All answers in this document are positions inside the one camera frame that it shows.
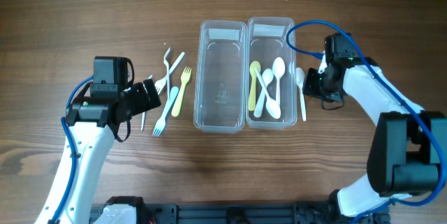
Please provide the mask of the white plastic fork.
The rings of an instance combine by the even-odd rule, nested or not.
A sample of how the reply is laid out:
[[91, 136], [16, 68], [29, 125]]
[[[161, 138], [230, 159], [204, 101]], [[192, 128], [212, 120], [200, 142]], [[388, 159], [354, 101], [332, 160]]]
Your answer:
[[[184, 55], [185, 55], [185, 52], [182, 52], [182, 53], [178, 56], [178, 58], [175, 60], [174, 64], [170, 67], [169, 75], [171, 75], [171, 74], [174, 72], [174, 70], [176, 69], [176, 67], [180, 64], [180, 62], [181, 62], [181, 60], [183, 59]], [[165, 86], [166, 86], [166, 80], [167, 80], [167, 78], [166, 78], [166, 77], [163, 77], [162, 79], [157, 80], [157, 81], [154, 83], [158, 95], [161, 95], [161, 94], [162, 94], [162, 92], [163, 92], [163, 90], [164, 90], [164, 88], [165, 88]]]

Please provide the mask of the light blue plastic fork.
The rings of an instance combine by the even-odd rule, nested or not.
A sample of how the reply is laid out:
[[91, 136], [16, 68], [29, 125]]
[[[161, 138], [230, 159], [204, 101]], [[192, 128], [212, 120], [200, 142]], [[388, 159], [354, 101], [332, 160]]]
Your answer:
[[166, 101], [166, 104], [165, 104], [164, 109], [162, 111], [161, 117], [157, 120], [157, 122], [155, 124], [154, 130], [152, 132], [153, 136], [159, 137], [162, 134], [163, 130], [165, 129], [165, 127], [166, 127], [166, 118], [167, 118], [168, 113], [170, 112], [170, 110], [171, 110], [171, 108], [172, 108], [172, 106], [173, 106], [173, 104], [175, 102], [175, 99], [176, 99], [178, 93], [179, 93], [179, 87], [172, 87], [171, 88], [169, 97], [168, 97], [168, 99]]

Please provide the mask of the yellow plastic fork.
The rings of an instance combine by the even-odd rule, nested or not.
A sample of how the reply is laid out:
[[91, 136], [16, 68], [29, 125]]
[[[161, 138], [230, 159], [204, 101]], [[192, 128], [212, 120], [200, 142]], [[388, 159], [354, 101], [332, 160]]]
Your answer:
[[173, 117], [178, 117], [180, 114], [184, 92], [189, 80], [191, 79], [191, 72], [192, 69], [187, 66], [181, 74], [181, 87], [179, 88], [179, 93], [175, 99], [175, 103], [171, 111]]

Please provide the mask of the white spoon wide handle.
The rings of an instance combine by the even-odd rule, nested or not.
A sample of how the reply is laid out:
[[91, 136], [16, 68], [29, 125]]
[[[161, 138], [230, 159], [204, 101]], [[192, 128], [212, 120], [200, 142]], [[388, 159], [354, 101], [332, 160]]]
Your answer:
[[284, 75], [286, 70], [284, 60], [281, 57], [277, 57], [272, 65], [272, 71], [276, 78], [277, 84], [276, 84], [276, 98], [278, 104], [281, 102], [281, 92], [280, 92], [280, 80], [282, 76]]

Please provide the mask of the white spoon bowl down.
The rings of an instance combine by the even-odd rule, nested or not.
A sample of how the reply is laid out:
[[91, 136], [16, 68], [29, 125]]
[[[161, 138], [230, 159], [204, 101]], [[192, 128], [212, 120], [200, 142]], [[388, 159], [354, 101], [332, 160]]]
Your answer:
[[255, 68], [255, 72], [258, 78], [258, 81], [261, 84], [261, 87], [263, 89], [263, 93], [265, 94], [265, 106], [268, 113], [275, 119], [278, 119], [281, 116], [281, 108], [276, 100], [270, 97], [267, 89], [267, 85], [264, 82], [263, 76], [260, 74], [260, 71]]

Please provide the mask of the white spoon thin handle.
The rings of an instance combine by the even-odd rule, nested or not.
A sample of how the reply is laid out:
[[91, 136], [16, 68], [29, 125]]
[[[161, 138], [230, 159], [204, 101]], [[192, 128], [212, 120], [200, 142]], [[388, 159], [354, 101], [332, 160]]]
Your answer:
[[[266, 68], [263, 71], [262, 78], [263, 78], [263, 81], [264, 81], [266, 87], [268, 87], [268, 85], [273, 80], [273, 76], [274, 75], [273, 75], [271, 68]], [[255, 106], [255, 110], [254, 110], [254, 116], [256, 118], [259, 118], [263, 113], [266, 95], [267, 95], [267, 93], [265, 93], [264, 90], [261, 89], [260, 95], [258, 97], [258, 101]]]

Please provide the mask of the yellow plastic spoon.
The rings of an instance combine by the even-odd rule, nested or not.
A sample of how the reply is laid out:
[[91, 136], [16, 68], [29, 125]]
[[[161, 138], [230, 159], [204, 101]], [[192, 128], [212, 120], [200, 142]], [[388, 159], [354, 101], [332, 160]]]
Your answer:
[[251, 75], [251, 84], [249, 90], [248, 109], [254, 111], [256, 107], [256, 70], [261, 69], [261, 64], [258, 61], [252, 61], [249, 66], [249, 73]]

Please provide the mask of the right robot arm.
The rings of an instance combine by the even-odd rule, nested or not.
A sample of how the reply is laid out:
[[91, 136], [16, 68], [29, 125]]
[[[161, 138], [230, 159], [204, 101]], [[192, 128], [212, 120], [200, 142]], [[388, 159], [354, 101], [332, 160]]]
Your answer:
[[446, 171], [426, 135], [430, 131], [446, 150], [446, 116], [407, 100], [383, 76], [377, 63], [361, 59], [340, 33], [325, 38], [321, 67], [310, 68], [304, 93], [322, 103], [355, 99], [376, 126], [367, 172], [350, 186], [333, 191], [331, 220], [361, 218], [388, 202], [436, 192]]

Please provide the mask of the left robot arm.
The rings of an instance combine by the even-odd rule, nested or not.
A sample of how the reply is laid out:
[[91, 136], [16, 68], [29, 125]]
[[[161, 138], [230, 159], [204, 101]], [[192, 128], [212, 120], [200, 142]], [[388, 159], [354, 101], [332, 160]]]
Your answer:
[[37, 223], [88, 223], [101, 169], [138, 114], [161, 105], [152, 80], [135, 81], [126, 57], [95, 57], [94, 73], [70, 94], [61, 126], [64, 151]]

